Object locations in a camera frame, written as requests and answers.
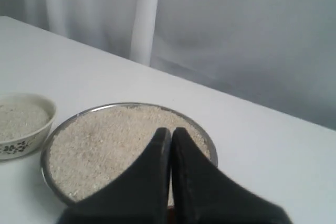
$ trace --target bowl rim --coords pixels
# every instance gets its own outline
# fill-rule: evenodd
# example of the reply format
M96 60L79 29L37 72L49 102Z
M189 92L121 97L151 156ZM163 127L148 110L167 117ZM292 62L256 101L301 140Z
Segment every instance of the bowl rim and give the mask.
M212 141L212 139L210 138L210 136L207 134L207 132L197 122L195 122L193 119L189 118L185 114L183 114L183 113L181 113L179 111L170 109L168 107L165 107L165 106L162 106L162 105L158 105L158 104L153 104L153 103L144 103L144 102L115 102L115 103L108 103L108 104L99 105L99 106L95 106L95 107L86 109L84 111L81 111L81 112L79 112L79 113L77 113L77 114L69 117L64 122L62 122L48 136L48 138L44 141L44 143L42 145L41 156L40 156L40 171L41 171L42 177L44 179L44 182L46 183L46 185L51 189L51 191L56 195L56 197L60 201L62 201L67 206L71 206L71 205L73 205L73 204L76 203L76 201L74 201L70 197L68 197L58 187L58 185L56 184L56 182L53 180L53 178L51 176L51 173L50 173L50 170L49 170L49 150L50 150L50 147L51 147L51 145L52 145L52 143L54 141L55 136L57 136L57 134L60 131L64 130L67 126L69 126L76 118L78 118L79 116L85 115L87 113L91 113L91 112L96 112L96 111L103 110L103 109L112 108L114 106L141 106L141 105L156 106L156 107L159 107L162 110L166 110L166 111L170 111L172 113L175 113L178 116L180 116L183 119L185 119L188 123L190 123L193 127L195 127L202 134L202 137L207 141L208 148L209 148L209 151L210 151L210 162L213 165L215 165L216 167L218 166L218 153L217 153L217 149L216 149L216 146L215 146L214 142Z
M3 145L3 144L9 144L9 143L14 143L14 142L17 142L17 141L20 141L20 140L23 140L25 138L28 138L28 137L31 137L31 136L34 136L36 135L37 133L43 131L45 128L49 127L53 121L55 120L56 118L56 114L57 114L57 107L56 107L56 104L53 100L51 100L50 98L44 96L44 95L41 95L41 94L36 94L36 93L20 93L20 92L11 92L11 93L2 93L0 94L0 102L1 102L1 99L3 97L7 97L7 96L13 96L13 97L36 97L36 98L40 98L40 99L43 99L45 100L46 102L48 102L52 108L54 109L54 113L52 115L52 117L49 119L49 121L41 128L27 134L27 135L24 135L22 137L17 137L17 138L14 138L14 139L11 139L11 140L7 140L7 141L0 141L0 145Z

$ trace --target white curtain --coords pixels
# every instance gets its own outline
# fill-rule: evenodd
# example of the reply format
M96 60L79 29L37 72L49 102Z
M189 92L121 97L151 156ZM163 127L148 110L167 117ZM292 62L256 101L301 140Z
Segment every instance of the white curtain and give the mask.
M156 1L25 2L36 26L336 129L336 0Z

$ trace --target ceramic bowl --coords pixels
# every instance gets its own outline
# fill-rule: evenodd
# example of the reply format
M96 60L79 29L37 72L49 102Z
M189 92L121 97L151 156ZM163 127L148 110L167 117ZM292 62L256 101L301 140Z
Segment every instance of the ceramic bowl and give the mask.
M37 105L47 112L50 119L43 127L23 137L14 138L9 141L0 140L0 160L21 157L39 148L47 138L56 116L56 105L42 95L29 93L0 95L0 105L13 103Z

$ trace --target uncooked rice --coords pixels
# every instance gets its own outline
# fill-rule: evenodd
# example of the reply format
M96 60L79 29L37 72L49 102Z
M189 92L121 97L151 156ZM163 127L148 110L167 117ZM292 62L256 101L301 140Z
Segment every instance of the uncooked rice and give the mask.
M0 142L24 137L48 123L47 112L30 103L0 104Z
M115 106L76 118L54 137L51 177L74 201L109 184L142 153L158 127L185 127L200 150L209 150L199 131L175 113L156 106ZM169 205L173 204L170 190Z

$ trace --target table surface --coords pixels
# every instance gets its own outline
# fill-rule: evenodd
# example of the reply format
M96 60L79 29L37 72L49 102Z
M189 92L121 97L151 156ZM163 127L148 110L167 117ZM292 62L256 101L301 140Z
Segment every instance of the table surface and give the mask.
M295 224L336 223L336 132L0 17L0 92L46 95L53 129L87 108L147 102L180 111L213 139L219 168L284 207ZM55 223L64 205L39 153L0 162L0 222Z

